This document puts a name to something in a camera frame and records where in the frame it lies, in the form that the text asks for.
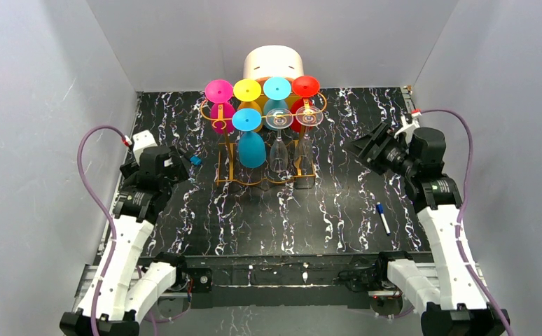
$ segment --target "black marble table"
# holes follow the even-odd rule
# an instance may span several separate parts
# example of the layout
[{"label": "black marble table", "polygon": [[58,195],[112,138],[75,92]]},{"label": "black marble table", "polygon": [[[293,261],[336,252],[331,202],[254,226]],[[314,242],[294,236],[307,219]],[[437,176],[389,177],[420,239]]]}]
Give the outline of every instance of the black marble table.
[{"label": "black marble table", "polygon": [[[399,127],[402,113],[407,113],[401,90],[322,92],[328,101],[325,120],[312,133],[319,168],[316,184],[307,190],[294,188],[293,183],[269,190],[228,183],[216,187],[218,143],[223,137],[200,115],[202,92],[143,93],[133,132],[150,130],[160,144],[181,144],[203,160],[201,166],[190,167],[190,180],[174,189],[143,255],[429,251],[401,178],[369,171],[342,147],[380,121]],[[315,105],[321,106],[320,100],[316,98]],[[269,140],[274,135],[262,136]],[[390,237],[376,212],[378,202],[385,207]]]}]

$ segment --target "marble surface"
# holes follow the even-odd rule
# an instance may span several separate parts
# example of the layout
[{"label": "marble surface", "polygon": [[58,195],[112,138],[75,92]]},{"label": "marble surface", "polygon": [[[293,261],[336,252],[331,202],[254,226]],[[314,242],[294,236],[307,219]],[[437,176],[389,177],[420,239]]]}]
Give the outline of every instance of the marble surface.
[{"label": "marble surface", "polygon": [[[268,190],[235,183],[216,187],[218,143],[223,136],[200,115],[202,92],[143,93],[133,132],[150,130],[160,144],[181,144],[203,160],[200,167],[190,166],[190,180],[174,189],[144,255],[429,251],[401,178],[372,173],[342,148],[380,121],[400,126],[402,113],[407,113],[400,89],[322,92],[328,101],[325,120],[312,133],[317,179],[313,188],[304,190],[293,183]],[[323,102],[316,98],[314,103]],[[237,133],[230,135],[233,141]],[[266,141],[275,136],[265,129],[261,135]],[[286,136],[297,134],[288,131]],[[390,237],[376,212],[377,202],[385,206]]]}]

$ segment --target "white wall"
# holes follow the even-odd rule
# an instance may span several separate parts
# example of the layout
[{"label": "white wall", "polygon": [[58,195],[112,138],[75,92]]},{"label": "white wall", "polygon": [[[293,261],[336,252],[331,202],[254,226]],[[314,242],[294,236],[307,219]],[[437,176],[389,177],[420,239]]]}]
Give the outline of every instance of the white wall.
[{"label": "white wall", "polygon": [[[84,0],[0,1],[0,335],[59,335],[105,222],[81,185],[91,127],[130,131],[136,95]],[[108,201],[124,148],[88,143]]]},{"label": "white wall", "polygon": [[88,0],[138,91],[242,78],[259,46],[296,49],[323,87],[415,82],[457,0]]},{"label": "white wall", "polygon": [[[468,120],[475,162],[467,236],[517,335],[542,335],[542,3],[461,0],[417,84],[421,109]],[[466,136],[447,116],[445,171],[462,181]]]}]

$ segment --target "robotic arm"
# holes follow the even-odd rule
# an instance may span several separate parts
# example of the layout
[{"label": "robotic arm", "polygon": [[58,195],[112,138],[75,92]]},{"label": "robotic arm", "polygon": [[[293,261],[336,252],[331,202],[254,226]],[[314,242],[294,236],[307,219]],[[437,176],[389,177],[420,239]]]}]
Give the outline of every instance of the robotic arm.
[{"label": "robotic arm", "polygon": [[[475,270],[462,223],[457,215],[462,200],[457,184],[442,173],[446,149],[444,134],[419,127],[398,133],[385,123],[349,144],[347,150],[378,174],[400,174],[405,192],[426,231],[440,282],[434,287],[406,252],[384,252],[376,262],[373,279],[400,288],[422,314],[424,335],[500,335],[504,327],[479,285],[467,272]],[[459,254],[461,244],[466,260]]]},{"label": "robotic arm", "polygon": [[[113,210],[116,243],[112,239],[108,241],[96,277],[76,312],[63,314],[60,328],[66,336],[92,335],[92,304],[96,305],[95,317],[101,336],[136,336],[139,323],[158,297],[176,282],[183,281],[178,274],[182,258],[161,253],[130,289],[131,276],[158,214],[172,196],[172,188],[188,179],[179,153],[173,148],[157,146],[149,131],[135,134],[133,142],[135,161],[120,168],[125,182]],[[101,279],[102,287],[96,295],[96,283],[111,249],[114,253],[108,272]]]}]

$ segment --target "blue and white marker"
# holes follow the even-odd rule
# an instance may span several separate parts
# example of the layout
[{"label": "blue and white marker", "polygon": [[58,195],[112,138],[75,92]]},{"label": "blue and white marker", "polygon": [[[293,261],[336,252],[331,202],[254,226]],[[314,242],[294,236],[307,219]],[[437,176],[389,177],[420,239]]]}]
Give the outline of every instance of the blue and white marker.
[{"label": "blue and white marker", "polygon": [[387,224],[387,219],[384,217],[384,209],[382,208],[382,204],[378,203],[376,205],[376,209],[378,210],[378,214],[380,214],[380,219],[382,219],[382,224],[384,226],[384,231],[387,232],[387,236],[391,235],[391,230],[389,230],[389,225]]}]

